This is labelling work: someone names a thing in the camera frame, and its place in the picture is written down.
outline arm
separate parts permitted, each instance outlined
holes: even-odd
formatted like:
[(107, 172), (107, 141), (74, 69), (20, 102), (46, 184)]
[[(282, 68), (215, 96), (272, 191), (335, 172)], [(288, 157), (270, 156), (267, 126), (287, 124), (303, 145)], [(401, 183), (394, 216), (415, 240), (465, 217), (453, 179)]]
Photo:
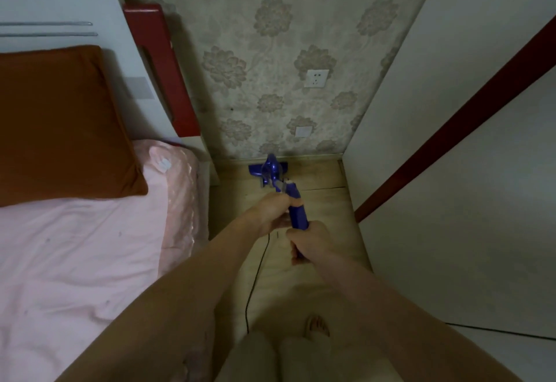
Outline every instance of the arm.
[(254, 242), (285, 226), (288, 207), (301, 204), (285, 194), (265, 196), (136, 298), (57, 382), (169, 380)]
[[(351, 302), (366, 329), (406, 382), (519, 381), (454, 329), (429, 315), (368, 269), (331, 248), (321, 222), (287, 237), (332, 287)], [(294, 264), (302, 260), (293, 256)]]

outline pink bed sheet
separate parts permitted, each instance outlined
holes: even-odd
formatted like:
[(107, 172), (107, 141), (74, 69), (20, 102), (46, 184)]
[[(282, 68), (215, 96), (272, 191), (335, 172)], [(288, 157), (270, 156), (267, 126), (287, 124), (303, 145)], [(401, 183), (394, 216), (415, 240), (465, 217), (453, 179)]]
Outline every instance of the pink bed sheet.
[(55, 380), (161, 274), (191, 254), (197, 159), (134, 142), (147, 196), (0, 209), (0, 380)]

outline pillow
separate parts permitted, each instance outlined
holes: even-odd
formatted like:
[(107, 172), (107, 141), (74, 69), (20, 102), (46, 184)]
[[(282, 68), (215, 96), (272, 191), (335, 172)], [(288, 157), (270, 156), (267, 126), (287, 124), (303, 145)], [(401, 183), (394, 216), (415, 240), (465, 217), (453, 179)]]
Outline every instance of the pillow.
[(0, 207), (147, 194), (98, 46), (0, 54)]

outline red stripe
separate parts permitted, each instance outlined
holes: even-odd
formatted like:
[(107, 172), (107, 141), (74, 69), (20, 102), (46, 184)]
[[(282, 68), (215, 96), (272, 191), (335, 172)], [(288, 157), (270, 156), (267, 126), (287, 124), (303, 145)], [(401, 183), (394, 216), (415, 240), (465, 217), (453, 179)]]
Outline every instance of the red stripe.
[(361, 222), (556, 65), (556, 17), (355, 211)]
[(123, 6), (127, 25), (138, 46), (150, 55), (160, 90), (172, 111), (172, 126), (179, 137), (200, 136), (201, 129), (181, 75), (170, 32), (159, 4)]

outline wooden floor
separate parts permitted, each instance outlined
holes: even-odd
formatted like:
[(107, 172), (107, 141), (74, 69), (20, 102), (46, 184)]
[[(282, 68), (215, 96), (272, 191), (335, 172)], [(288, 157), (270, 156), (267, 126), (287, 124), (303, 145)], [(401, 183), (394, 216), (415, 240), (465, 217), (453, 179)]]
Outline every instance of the wooden floor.
[[(323, 221), (342, 252), (370, 267), (353, 217), (341, 161), (296, 159), (288, 162), (288, 177), (301, 191), (309, 220)], [(211, 187), (211, 237), (266, 193), (258, 179), (249, 175), (247, 163), (220, 164), (217, 171), (221, 184)], [(332, 358), (343, 380), (401, 380), (388, 359), (358, 327), (350, 305), (323, 283), (313, 266), (290, 265), (290, 246), (284, 232), (271, 234), (249, 304), (250, 329), (262, 331), (277, 347), (285, 336), (302, 335), (307, 317), (318, 313), (330, 326)], [(215, 375), (230, 349), (246, 334), (245, 304), (266, 243), (266, 237), (255, 243), (236, 280), (216, 308)]]

